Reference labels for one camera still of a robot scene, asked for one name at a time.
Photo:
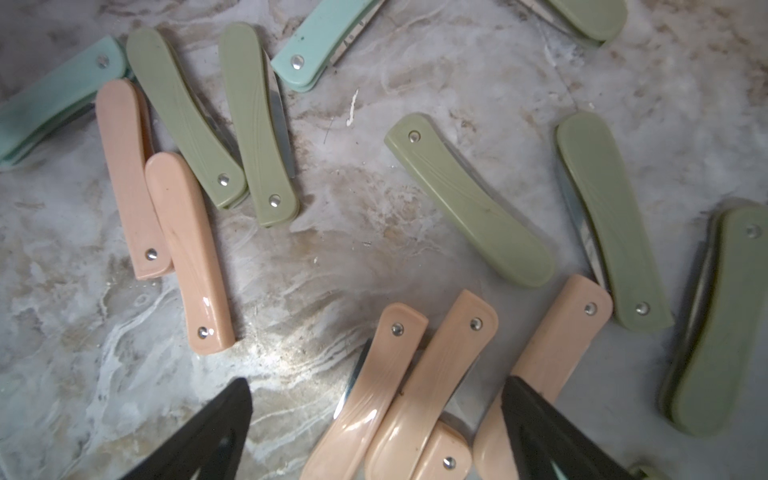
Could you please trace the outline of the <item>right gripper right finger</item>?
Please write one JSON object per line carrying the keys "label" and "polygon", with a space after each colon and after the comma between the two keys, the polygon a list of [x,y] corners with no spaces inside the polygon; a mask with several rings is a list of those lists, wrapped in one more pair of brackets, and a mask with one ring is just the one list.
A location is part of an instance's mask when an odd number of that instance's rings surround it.
{"label": "right gripper right finger", "polygon": [[632,475],[518,376],[501,409],[521,479],[630,479]]}

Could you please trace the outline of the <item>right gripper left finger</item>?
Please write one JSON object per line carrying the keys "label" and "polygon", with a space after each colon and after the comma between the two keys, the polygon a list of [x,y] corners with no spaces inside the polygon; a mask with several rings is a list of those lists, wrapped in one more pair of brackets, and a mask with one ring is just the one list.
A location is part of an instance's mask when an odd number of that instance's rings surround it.
{"label": "right gripper left finger", "polygon": [[253,412],[245,378],[233,379],[215,398],[126,479],[233,479]]}

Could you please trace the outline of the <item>pink knife pair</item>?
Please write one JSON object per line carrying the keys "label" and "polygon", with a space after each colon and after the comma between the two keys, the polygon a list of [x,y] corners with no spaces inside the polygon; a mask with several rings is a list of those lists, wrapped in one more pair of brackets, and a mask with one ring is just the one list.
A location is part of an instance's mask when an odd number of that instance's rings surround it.
{"label": "pink knife pair", "polygon": [[111,80],[98,91],[95,110],[134,275],[164,276],[173,263],[145,179],[154,154],[147,102],[131,81]]}
{"label": "pink knife pair", "polygon": [[145,179],[176,272],[190,347],[199,355],[222,352],[235,344],[235,334],[200,185],[171,152],[148,159]]}

